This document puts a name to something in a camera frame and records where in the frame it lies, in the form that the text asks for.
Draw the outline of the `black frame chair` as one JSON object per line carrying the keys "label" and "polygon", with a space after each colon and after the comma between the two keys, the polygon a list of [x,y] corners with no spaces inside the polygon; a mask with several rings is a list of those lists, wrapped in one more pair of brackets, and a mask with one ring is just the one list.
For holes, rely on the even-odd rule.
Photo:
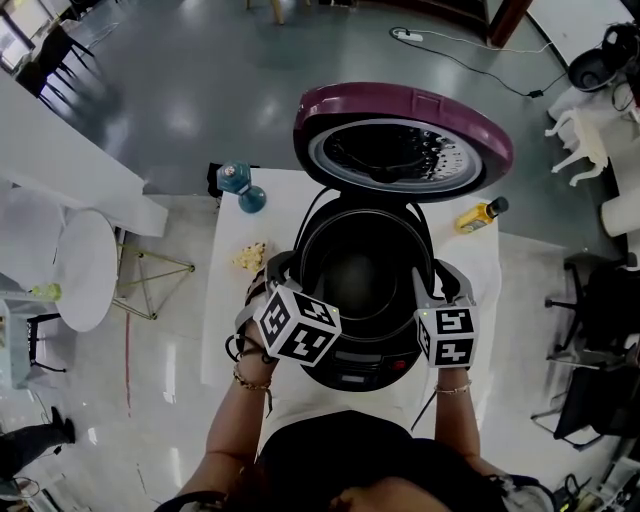
{"label": "black frame chair", "polygon": [[53,368],[51,366],[40,363],[37,360],[37,346],[40,340],[38,335],[38,328],[41,323],[48,322],[51,320],[57,320],[61,317],[59,313],[47,313],[42,315],[37,315],[35,317],[28,318],[26,320],[27,323],[27,335],[28,335],[28,353],[31,367],[39,367],[41,369],[55,372],[55,373],[66,373],[67,370],[65,368]]}

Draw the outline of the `person's left hand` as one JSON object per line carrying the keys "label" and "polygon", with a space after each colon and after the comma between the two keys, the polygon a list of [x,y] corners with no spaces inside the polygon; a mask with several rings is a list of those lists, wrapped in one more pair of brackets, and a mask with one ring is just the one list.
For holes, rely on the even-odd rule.
{"label": "person's left hand", "polygon": [[265,274],[266,268],[260,269],[247,290],[245,308],[251,316],[253,316],[257,310],[263,308],[269,299]]}

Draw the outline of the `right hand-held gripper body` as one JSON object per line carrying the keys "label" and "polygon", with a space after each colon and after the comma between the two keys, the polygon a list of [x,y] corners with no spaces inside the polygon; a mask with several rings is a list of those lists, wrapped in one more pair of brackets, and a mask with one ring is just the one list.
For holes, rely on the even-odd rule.
{"label": "right hand-held gripper body", "polygon": [[469,368],[476,352],[476,304],[468,296],[439,301],[415,312],[418,343],[428,366]]}

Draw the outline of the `white round side table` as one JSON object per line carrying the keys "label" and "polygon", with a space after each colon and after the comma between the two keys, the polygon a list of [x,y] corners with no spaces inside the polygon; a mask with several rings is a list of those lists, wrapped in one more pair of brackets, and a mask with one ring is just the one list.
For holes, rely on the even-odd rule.
{"label": "white round side table", "polygon": [[[139,279],[120,284],[119,264],[127,251],[140,260],[152,258],[175,265],[177,269],[156,275],[141,273]],[[148,284],[174,275],[185,279],[194,271],[191,263],[117,242],[105,216],[96,210],[81,210],[68,221],[58,241],[54,282],[59,285],[60,297],[55,304],[62,320],[77,332],[97,327],[113,306],[140,318],[155,320],[159,310],[152,307]],[[116,296],[119,288],[133,287],[143,291],[145,312]]]}

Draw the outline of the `person's dark top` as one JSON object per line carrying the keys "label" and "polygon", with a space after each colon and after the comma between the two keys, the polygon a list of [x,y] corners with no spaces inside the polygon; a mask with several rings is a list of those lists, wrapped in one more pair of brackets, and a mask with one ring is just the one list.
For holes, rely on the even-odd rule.
{"label": "person's dark top", "polygon": [[268,512],[328,512],[344,490],[403,479],[451,512],[507,512],[500,491],[446,445],[380,418],[344,411],[275,432],[258,459]]}

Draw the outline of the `white console table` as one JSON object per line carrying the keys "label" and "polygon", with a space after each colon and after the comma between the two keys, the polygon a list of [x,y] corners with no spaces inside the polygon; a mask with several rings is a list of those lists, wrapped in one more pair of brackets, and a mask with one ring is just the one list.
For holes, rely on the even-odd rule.
{"label": "white console table", "polygon": [[610,237],[640,230],[640,97],[614,127],[610,160],[618,195],[601,206]]}

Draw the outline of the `maroon rice cooker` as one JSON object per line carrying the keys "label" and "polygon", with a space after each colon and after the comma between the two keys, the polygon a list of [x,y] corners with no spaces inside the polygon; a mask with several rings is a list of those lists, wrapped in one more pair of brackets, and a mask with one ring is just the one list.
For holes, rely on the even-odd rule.
{"label": "maroon rice cooker", "polygon": [[[352,210],[406,209],[430,242],[431,280],[421,277],[431,305],[439,302],[434,291],[440,291],[440,281],[422,205],[481,190],[513,163],[510,138],[484,115],[453,99],[395,84],[354,82],[307,91],[293,141],[305,172],[324,191],[337,192],[331,201],[314,200],[300,225],[293,249],[297,282],[301,241],[314,223]],[[414,322],[390,338],[357,341],[341,333],[308,374],[339,391],[382,389],[406,375],[422,354],[417,334],[415,313]]]}

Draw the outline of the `black pot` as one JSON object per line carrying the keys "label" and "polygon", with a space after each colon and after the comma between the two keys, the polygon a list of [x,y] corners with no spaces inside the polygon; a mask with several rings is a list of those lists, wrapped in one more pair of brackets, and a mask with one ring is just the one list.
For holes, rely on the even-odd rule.
{"label": "black pot", "polygon": [[344,337],[393,337],[414,322],[412,271],[431,280],[432,250],[424,235],[406,209],[333,214],[301,241],[299,283],[304,293],[338,309]]}

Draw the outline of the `wooden stool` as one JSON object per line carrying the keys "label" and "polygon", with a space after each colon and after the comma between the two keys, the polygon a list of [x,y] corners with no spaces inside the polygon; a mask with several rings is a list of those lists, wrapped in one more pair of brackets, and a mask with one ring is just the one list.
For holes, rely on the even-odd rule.
{"label": "wooden stool", "polygon": [[[249,10],[252,6],[252,1],[253,0],[245,0],[245,8],[247,10]],[[283,15],[283,11],[282,11],[282,5],[281,5],[281,0],[268,0],[271,9],[273,11],[273,15],[274,15],[274,19],[275,22],[278,25],[283,25],[284,24],[284,15]]]}

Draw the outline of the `teal lantern lamp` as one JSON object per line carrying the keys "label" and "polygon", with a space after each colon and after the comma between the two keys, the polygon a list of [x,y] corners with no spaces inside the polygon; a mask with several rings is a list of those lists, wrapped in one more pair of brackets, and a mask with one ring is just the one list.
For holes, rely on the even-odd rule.
{"label": "teal lantern lamp", "polygon": [[266,205],[266,193],[253,183],[248,163],[232,161],[223,164],[216,171],[216,184],[220,191],[236,195],[238,205],[245,213],[257,213]]}

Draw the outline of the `person's left forearm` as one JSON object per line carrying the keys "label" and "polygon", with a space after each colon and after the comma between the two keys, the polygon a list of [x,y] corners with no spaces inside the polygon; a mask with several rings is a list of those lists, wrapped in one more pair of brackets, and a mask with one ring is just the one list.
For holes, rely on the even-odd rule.
{"label": "person's left forearm", "polygon": [[202,460],[169,503],[176,512],[244,512],[264,504],[265,483],[255,462],[276,365],[256,353],[240,358],[210,426]]}

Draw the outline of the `person's light trousers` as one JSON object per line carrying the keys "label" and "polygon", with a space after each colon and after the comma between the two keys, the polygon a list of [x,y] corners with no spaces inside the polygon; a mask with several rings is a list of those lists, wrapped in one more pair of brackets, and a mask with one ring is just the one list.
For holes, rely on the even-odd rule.
{"label": "person's light trousers", "polygon": [[425,399],[424,392],[403,395],[394,390],[372,394],[314,390],[304,395],[276,396],[263,420],[259,445],[286,426],[341,412],[363,413],[409,430]]}

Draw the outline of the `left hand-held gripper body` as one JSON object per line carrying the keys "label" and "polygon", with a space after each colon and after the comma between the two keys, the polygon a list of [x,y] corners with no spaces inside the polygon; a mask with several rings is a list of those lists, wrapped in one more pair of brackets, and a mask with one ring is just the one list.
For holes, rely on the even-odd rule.
{"label": "left hand-held gripper body", "polygon": [[339,309],[304,293],[288,296],[283,291],[282,286],[268,289],[266,305],[253,316],[244,307],[235,327],[240,330],[252,320],[269,358],[315,366],[342,333]]}

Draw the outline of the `white ornate stool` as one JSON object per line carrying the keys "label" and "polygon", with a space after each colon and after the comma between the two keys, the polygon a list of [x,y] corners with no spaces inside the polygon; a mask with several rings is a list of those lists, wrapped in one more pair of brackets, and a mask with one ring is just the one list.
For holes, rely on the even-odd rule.
{"label": "white ornate stool", "polygon": [[577,146],[569,157],[551,168],[551,173],[557,174],[564,167],[580,159],[587,158],[593,164],[593,167],[591,170],[576,174],[570,179],[569,186],[575,188],[580,181],[599,176],[608,166],[609,156],[600,132],[580,109],[573,108],[562,112],[555,125],[544,132],[544,136],[552,137],[557,135],[567,123],[572,124]]}

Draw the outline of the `black dining chair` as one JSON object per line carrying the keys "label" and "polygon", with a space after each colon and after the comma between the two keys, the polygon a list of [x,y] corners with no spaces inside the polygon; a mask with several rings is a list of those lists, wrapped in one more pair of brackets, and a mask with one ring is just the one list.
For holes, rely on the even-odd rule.
{"label": "black dining chair", "polygon": [[60,25],[57,25],[45,37],[36,62],[41,71],[47,75],[63,71],[69,76],[74,76],[75,73],[64,63],[64,59],[69,53],[72,53],[85,68],[88,68],[78,50],[92,58],[95,57],[88,48],[72,38]]}
{"label": "black dining chair", "polygon": [[48,83],[46,75],[34,61],[26,62],[15,74],[15,81],[27,90],[32,96],[39,98],[45,87],[51,91],[56,88]]}

